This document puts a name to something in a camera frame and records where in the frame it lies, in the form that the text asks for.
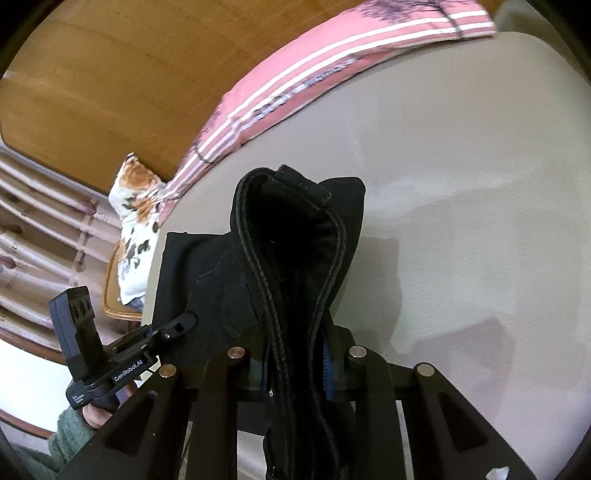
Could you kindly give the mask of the person's left hand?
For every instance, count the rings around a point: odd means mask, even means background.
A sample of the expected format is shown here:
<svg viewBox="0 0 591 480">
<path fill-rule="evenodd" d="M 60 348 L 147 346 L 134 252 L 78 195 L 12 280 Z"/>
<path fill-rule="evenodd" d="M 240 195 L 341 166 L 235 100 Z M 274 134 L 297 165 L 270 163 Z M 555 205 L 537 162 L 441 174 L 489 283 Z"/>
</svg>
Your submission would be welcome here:
<svg viewBox="0 0 591 480">
<path fill-rule="evenodd" d="M 116 394 L 119 404 L 122 405 L 125 403 L 136 390 L 137 386 L 134 382 L 126 385 Z M 98 430 L 111 418 L 112 413 L 100 407 L 88 404 L 82 408 L 82 416 L 90 428 Z"/>
</svg>

